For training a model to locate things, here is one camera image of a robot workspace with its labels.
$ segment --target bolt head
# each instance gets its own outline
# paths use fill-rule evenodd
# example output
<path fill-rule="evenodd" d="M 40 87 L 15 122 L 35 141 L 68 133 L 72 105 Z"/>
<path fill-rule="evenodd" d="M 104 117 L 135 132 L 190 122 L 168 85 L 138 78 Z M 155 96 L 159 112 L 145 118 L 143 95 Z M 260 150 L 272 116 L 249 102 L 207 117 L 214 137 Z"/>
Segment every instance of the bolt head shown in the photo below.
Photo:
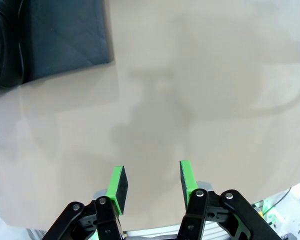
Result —
<path fill-rule="evenodd" d="M 99 199 L 99 203 L 100 203 L 101 205 L 105 204 L 106 201 L 107 201 L 107 199 L 105 199 L 104 197 Z"/>
<path fill-rule="evenodd" d="M 197 197 L 202 197 L 204 195 L 204 192 L 202 190 L 198 190 L 198 191 L 195 192 L 195 195 Z"/>
<path fill-rule="evenodd" d="M 73 210 L 78 211 L 79 208 L 80 208 L 80 205 L 79 204 L 75 204 L 75 205 L 73 205 L 72 208 L 73 208 Z"/>
<path fill-rule="evenodd" d="M 225 194 L 225 198 L 226 199 L 233 199 L 234 196 L 232 195 L 232 193 L 228 192 L 228 193 Z"/>

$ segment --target cable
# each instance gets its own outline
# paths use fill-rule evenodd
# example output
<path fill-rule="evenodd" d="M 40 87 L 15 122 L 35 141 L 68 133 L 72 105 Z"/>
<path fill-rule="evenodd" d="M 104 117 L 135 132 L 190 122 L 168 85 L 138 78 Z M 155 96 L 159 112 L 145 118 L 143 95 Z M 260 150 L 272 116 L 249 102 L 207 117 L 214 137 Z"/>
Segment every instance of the cable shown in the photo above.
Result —
<path fill-rule="evenodd" d="M 290 192 L 290 190 L 291 190 L 291 187 L 289 188 L 289 190 L 285 193 L 285 195 L 283 195 L 283 197 L 279 200 L 279 201 L 277 201 L 275 204 L 273 204 L 267 211 L 265 211 L 264 213 L 263 213 L 263 215 L 266 215 L 271 209 L 273 209 L 275 206 L 277 206 L 277 204 L 278 203 L 280 203 L 287 195 L 288 195 L 288 193 Z"/>

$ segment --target tabletop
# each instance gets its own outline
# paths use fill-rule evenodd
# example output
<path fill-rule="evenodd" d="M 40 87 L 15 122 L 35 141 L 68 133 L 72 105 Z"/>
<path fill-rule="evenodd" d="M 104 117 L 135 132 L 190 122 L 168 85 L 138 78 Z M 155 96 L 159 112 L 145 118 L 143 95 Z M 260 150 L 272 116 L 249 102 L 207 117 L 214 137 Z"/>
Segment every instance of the tabletop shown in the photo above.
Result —
<path fill-rule="evenodd" d="M 180 160 L 251 203 L 300 182 L 300 0 L 110 0 L 114 61 L 0 95 L 0 216 L 47 230 L 124 165 L 124 230 L 185 213 Z"/>

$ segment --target black fabric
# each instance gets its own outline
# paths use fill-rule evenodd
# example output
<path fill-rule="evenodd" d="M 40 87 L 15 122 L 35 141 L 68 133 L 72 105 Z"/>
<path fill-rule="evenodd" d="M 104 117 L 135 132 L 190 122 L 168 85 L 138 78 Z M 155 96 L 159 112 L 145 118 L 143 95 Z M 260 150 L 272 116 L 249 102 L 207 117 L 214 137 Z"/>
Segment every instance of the black fabric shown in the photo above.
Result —
<path fill-rule="evenodd" d="M 31 0 L 30 17 L 24 6 L 23 22 L 30 18 L 30 81 L 109 62 L 102 0 Z"/>
<path fill-rule="evenodd" d="M 108 62 L 102 0 L 0 0 L 0 93 Z"/>

